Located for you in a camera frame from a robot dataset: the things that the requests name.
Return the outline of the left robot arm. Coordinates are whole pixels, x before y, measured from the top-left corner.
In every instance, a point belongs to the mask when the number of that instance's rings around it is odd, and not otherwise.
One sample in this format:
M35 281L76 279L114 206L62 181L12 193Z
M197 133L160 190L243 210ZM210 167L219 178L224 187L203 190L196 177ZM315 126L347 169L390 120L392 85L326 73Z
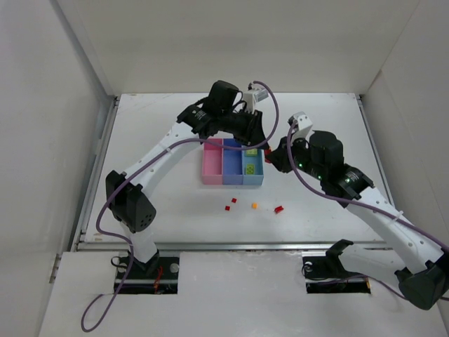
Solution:
M209 144L219 132L228 133L248 149L268 149L262 112L256 104L274 94L260 81L240 91L226 81L216 81L209 94L187 106L163 139L124 172L111 171L105 180L107 207L123 224L130 244L130 260L145 274L155 269L159 250L150 225L156 209L150 197L165 175L199 145Z

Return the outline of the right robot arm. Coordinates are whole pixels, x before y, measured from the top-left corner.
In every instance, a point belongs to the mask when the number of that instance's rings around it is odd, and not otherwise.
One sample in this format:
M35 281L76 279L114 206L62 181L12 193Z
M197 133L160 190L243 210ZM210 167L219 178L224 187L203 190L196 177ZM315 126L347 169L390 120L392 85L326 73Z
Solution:
M336 201L361 219L389 251L369 252L352 241L333 244L319 265L328 279L363 275L395 286L415 307L431 309L448 291L448 246L414 226L359 169L344 162L343 145L333 133L316 131L308 139L289 133L267 155L282 172L306 173L320 182L316 195Z

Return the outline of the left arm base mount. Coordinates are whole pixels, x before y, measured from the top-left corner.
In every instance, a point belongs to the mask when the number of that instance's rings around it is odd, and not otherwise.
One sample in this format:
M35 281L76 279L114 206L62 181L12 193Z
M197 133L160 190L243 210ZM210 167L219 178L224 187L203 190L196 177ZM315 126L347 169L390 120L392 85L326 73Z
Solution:
M151 266L149 272L143 271L138 262L133 263L119 294L172 295L178 291L180 271L179 256L162 256Z

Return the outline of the red orange lego stack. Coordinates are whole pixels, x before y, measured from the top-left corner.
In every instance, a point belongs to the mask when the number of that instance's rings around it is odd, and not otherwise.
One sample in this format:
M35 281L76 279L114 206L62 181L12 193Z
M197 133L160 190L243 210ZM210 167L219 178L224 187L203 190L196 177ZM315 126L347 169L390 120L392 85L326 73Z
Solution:
M269 158L269 155L270 155L271 153L272 153L272 149L271 149L271 148L269 148L269 149L267 149L267 150L264 151L264 161L265 161L266 163L268 163L268 164L271 163L271 160L270 160L270 158Z

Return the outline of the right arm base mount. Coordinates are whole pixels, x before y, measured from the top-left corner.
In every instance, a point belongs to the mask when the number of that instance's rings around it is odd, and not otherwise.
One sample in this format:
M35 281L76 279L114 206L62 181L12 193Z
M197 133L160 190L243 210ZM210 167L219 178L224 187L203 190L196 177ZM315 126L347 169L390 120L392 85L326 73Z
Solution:
M364 293L371 294L369 281L356 272L346 271L339 257L353 242L341 239L321 256L302 257L302 276L308 294Z

